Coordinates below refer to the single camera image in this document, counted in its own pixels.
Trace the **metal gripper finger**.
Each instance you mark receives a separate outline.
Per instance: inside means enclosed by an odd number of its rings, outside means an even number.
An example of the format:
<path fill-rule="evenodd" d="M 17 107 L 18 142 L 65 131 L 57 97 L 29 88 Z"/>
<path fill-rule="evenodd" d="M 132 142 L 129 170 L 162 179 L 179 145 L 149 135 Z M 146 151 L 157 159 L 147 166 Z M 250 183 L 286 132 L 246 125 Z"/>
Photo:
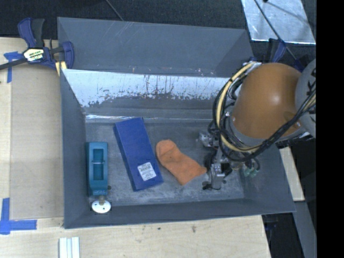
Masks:
<path fill-rule="evenodd" d="M 202 182 L 202 189 L 203 190 L 213 190 L 213 173 L 212 171 L 207 171 L 205 175 L 205 180 Z"/>
<path fill-rule="evenodd" d="M 215 190 L 221 189 L 221 185 L 223 183 L 224 178 L 225 178 L 224 173 L 215 173 L 214 174 L 214 189 Z"/>

